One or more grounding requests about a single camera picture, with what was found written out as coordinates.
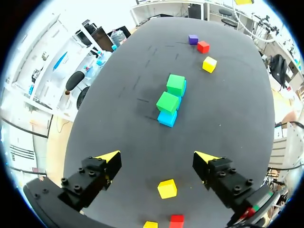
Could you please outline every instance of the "yellow cube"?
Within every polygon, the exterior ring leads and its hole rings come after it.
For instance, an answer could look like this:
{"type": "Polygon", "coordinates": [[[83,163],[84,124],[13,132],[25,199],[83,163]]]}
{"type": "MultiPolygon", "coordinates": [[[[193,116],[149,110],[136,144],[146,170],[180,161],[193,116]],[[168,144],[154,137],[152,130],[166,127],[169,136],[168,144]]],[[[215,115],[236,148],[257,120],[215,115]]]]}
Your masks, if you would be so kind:
{"type": "Polygon", "coordinates": [[[157,222],[146,222],[143,226],[143,228],[157,228],[158,223],[157,222]]]}
{"type": "Polygon", "coordinates": [[[217,61],[211,57],[207,57],[203,62],[203,69],[212,73],[217,65],[217,61]]]}
{"type": "Polygon", "coordinates": [[[253,4],[253,0],[235,0],[237,5],[253,4]]]}
{"type": "Polygon", "coordinates": [[[177,195],[177,188],[173,179],[162,181],[157,189],[162,199],[171,198],[177,195]]]}

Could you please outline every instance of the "office chair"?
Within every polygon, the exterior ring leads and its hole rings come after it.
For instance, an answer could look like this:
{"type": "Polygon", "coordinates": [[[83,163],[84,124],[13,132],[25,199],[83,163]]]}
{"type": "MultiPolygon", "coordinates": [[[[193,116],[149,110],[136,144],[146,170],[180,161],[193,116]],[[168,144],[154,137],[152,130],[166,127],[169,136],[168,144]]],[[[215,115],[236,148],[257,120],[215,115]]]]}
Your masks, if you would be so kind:
{"type": "Polygon", "coordinates": [[[222,18],[222,20],[221,20],[224,23],[224,26],[228,25],[228,26],[231,26],[234,28],[238,27],[238,23],[235,20],[233,20],[233,18],[232,18],[232,12],[230,12],[226,9],[219,9],[218,12],[220,14],[222,14],[223,16],[225,15],[225,17],[222,18]]]}
{"type": "MultiPolygon", "coordinates": [[[[85,74],[81,71],[76,71],[71,77],[68,79],[66,83],[66,95],[70,93],[83,79],[85,78],[85,74]]],[[[82,101],[84,100],[87,91],[89,90],[89,86],[86,86],[84,89],[80,89],[81,92],[77,98],[76,108],[79,110],[82,101]]]]}

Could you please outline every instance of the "green cube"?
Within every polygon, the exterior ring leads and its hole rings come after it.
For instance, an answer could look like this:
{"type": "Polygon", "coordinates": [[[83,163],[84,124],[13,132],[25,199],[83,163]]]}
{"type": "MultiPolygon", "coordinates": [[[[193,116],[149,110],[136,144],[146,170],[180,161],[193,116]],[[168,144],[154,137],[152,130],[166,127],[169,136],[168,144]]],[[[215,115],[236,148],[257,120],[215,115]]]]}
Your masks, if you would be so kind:
{"type": "Polygon", "coordinates": [[[168,93],[175,96],[182,96],[185,86],[185,77],[179,75],[170,75],[167,82],[168,93]]]}
{"type": "Polygon", "coordinates": [[[170,115],[174,115],[174,112],[179,105],[179,98],[167,92],[163,92],[160,99],[156,103],[158,110],[170,115]]]}

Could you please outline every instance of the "chair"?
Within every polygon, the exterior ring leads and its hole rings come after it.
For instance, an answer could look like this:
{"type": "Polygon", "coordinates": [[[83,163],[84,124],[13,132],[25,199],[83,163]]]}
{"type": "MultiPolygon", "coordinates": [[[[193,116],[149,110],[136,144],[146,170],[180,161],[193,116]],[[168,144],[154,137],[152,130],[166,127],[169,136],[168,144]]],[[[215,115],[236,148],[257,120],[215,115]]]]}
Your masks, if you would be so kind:
{"type": "Polygon", "coordinates": [[[219,9],[218,12],[220,14],[222,14],[223,16],[225,15],[225,17],[222,18],[222,20],[221,20],[225,25],[228,25],[228,26],[231,26],[231,27],[234,27],[234,28],[238,27],[238,22],[233,20],[231,11],[228,11],[226,9],[219,9]]]}

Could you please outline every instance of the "blue cube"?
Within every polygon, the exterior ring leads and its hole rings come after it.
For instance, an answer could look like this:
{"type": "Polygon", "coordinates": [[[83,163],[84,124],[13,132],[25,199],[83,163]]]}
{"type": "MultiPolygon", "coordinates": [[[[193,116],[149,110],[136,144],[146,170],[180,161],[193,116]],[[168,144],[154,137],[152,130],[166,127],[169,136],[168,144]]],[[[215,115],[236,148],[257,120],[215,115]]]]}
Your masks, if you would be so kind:
{"type": "Polygon", "coordinates": [[[158,122],[160,122],[163,125],[166,125],[168,127],[173,127],[176,117],[177,117],[177,111],[175,111],[173,115],[169,115],[162,111],[159,114],[157,120],[158,120],[158,122]]]}
{"type": "Polygon", "coordinates": [[[178,98],[179,98],[179,105],[177,106],[177,109],[176,109],[176,110],[179,110],[180,104],[181,104],[181,96],[178,96],[178,98]]]}
{"type": "Polygon", "coordinates": [[[189,35],[188,40],[189,40],[189,44],[197,45],[199,41],[199,37],[197,35],[189,35]]]}
{"type": "Polygon", "coordinates": [[[184,95],[185,95],[185,92],[186,92],[186,86],[187,86],[187,81],[185,80],[185,82],[184,82],[184,91],[182,92],[182,95],[181,95],[181,97],[183,97],[184,95]]]}

